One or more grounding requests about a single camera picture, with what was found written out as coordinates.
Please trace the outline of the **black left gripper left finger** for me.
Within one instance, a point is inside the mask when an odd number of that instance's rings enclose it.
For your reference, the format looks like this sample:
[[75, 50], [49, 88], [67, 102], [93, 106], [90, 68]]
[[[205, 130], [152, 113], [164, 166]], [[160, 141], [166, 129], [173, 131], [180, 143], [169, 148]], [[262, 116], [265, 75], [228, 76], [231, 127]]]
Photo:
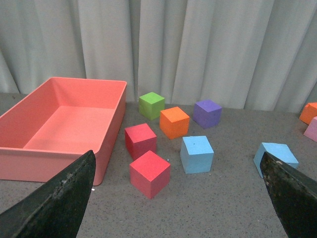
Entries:
[[2, 238], [74, 238], [82, 223], [96, 170], [88, 151], [0, 215]]

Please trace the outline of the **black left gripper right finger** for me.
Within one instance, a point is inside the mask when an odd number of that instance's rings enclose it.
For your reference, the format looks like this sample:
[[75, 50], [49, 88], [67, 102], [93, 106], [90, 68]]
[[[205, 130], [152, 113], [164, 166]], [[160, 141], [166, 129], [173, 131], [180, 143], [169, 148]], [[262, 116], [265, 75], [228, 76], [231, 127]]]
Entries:
[[260, 169], [275, 212], [290, 238], [317, 236], [317, 182], [264, 152]]

